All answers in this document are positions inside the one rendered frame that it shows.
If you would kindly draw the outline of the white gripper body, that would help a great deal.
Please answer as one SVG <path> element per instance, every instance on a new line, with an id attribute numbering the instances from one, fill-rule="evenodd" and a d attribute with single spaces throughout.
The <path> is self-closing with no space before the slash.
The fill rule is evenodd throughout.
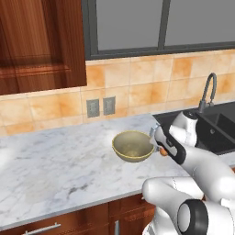
<path id="1" fill-rule="evenodd" d="M 155 141 L 157 142 L 159 146 L 161 146 L 164 149 L 166 148 L 165 132 L 166 132 L 165 126 L 158 126 L 154 133 Z"/>

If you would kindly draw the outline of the olive green bowl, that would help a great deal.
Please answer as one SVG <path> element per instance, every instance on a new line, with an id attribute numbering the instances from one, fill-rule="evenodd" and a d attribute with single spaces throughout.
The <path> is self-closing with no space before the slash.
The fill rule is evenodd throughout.
<path id="1" fill-rule="evenodd" d="M 116 155 L 126 162 L 142 162 L 154 152 L 151 137 L 137 130 L 126 130 L 112 139 L 112 148 Z"/>

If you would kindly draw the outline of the black sink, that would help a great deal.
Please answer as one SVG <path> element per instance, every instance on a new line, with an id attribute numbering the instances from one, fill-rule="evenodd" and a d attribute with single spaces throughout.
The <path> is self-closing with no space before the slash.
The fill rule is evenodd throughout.
<path id="1" fill-rule="evenodd" d="M 196 108 L 186 112 L 197 117 L 197 148 L 217 155 L 235 151 L 235 102 L 209 107 L 202 114 Z"/>

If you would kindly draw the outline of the narrow brown drawer front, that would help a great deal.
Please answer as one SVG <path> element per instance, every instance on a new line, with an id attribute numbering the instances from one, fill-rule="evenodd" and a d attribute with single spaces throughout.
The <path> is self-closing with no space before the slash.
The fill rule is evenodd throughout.
<path id="1" fill-rule="evenodd" d="M 142 194 L 123 197 L 108 203 L 108 212 L 110 217 L 115 217 L 141 208 L 154 208 L 142 198 Z"/>

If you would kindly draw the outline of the brown lower cupboard door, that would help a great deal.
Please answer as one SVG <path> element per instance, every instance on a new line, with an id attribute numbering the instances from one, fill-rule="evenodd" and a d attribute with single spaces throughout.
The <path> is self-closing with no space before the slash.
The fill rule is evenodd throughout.
<path id="1" fill-rule="evenodd" d="M 145 227 L 151 222 L 154 210 L 130 212 L 109 219 L 109 235 L 114 235 L 115 221 L 119 220 L 119 235 L 142 235 Z"/>

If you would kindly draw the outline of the grey framed window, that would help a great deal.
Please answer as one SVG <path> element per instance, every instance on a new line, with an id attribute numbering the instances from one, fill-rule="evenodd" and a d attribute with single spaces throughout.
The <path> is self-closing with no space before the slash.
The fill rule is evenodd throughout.
<path id="1" fill-rule="evenodd" d="M 88 61 L 235 49 L 235 0 L 82 0 Z"/>

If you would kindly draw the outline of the wide brown drawer front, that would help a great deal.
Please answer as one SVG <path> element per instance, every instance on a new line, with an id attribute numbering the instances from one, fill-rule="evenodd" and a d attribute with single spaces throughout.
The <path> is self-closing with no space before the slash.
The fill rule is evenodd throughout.
<path id="1" fill-rule="evenodd" d="M 108 204 L 84 208 L 12 229 L 5 229 L 0 231 L 0 235 L 22 235 L 26 230 L 32 231 L 48 227 L 55 222 L 62 225 L 57 229 L 51 229 L 36 235 L 108 235 Z"/>

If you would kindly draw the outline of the brown wooden cupboard door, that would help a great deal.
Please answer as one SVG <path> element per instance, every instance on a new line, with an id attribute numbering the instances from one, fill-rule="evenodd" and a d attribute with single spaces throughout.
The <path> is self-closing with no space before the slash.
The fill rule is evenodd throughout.
<path id="1" fill-rule="evenodd" d="M 86 85 L 81 0 L 0 0 L 0 95 Z"/>

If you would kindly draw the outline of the grey wall socket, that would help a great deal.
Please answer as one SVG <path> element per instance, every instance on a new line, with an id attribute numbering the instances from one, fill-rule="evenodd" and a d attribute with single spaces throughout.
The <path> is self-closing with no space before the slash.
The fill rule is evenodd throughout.
<path id="1" fill-rule="evenodd" d="M 114 96 L 104 98 L 103 99 L 104 115 L 107 116 L 114 114 L 115 106 L 116 106 L 116 98 Z"/>
<path id="2" fill-rule="evenodd" d="M 89 118 L 95 118 L 99 116 L 99 100 L 98 99 L 87 100 L 86 107 L 87 107 L 87 116 Z"/>

